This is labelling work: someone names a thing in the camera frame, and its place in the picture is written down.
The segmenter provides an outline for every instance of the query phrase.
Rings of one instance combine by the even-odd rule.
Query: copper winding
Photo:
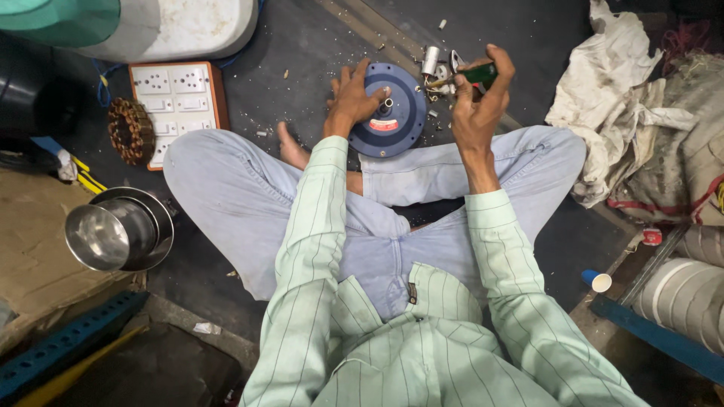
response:
[[[111,144],[123,161],[146,165],[153,157],[156,134],[143,106],[133,99],[115,98],[108,108]]]

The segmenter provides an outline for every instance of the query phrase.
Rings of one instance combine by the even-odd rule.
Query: blue rope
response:
[[[101,79],[98,80],[98,93],[96,94],[96,98],[98,98],[98,103],[101,105],[101,107],[111,106],[111,91],[108,89],[108,79],[106,77],[110,75],[111,72],[117,70],[125,64],[115,64],[107,69],[105,72],[101,72],[101,65],[98,63],[98,60],[95,58],[91,58],[90,60],[93,61],[93,66],[96,67],[96,72],[98,73],[98,76],[101,77]]]
[[[265,0],[259,0],[259,13],[258,13],[258,15],[261,15],[261,9],[264,8],[264,2],[265,2]],[[226,62],[224,62],[223,64],[219,65],[218,68],[222,70],[222,69],[224,69],[225,67],[228,67],[229,65],[233,64],[233,63],[236,61],[236,59],[237,59],[241,54],[243,54],[244,51],[246,51],[247,47],[249,47],[249,43],[247,43],[247,44],[244,46],[244,48],[241,48],[239,51],[237,51],[237,53],[234,54],[234,56],[232,56],[231,59],[229,59],[228,61],[226,61]]]

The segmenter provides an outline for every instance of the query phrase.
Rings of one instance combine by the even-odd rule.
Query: jeans knee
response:
[[[194,130],[174,140],[164,157],[164,168],[218,161],[220,155],[238,155],[251,149],[251,142],[227,130]]]
[[[559,167],[559,170],[578,175],[586,161],[586,142],[584,139],[567,128],[534,127],[536,127],[535,130],[546,133],[544,140],[541,140],[541,142],[550,149],[548,156],[556,161],[555,165]]]

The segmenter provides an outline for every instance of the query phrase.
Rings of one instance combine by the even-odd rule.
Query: man's arm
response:
[[[354,77],[344,67],[341,80],[332,81],[324,138],[297,186],[275,264],[277,290],[264,314],[259,360],[242,406],[309,406],[327,380],[330,308],[345,243],[347,136],[389,94],[365,94],[368,64],[360,62]]]
[[[515,70],[505,51],[495,46],[487,51],[499,76],[479,104],[472,102],[470,83],[456,77],[459,94],[452,130],[468,173],[468,223],[493,325],[514,364],[561,405],[645,406],[544,292],[543,274],[508,195],[500,189],[490,151]]]

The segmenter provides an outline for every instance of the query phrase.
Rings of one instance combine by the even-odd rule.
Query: man's foot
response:
[[[279,122],[277,125],[277,135],[279,136],[280,142],[279,155],[282,161],[304,171],[304,168],[309,163],[309,156],[311,154],[297,144],[294,137],[289,134],[287,123]]]

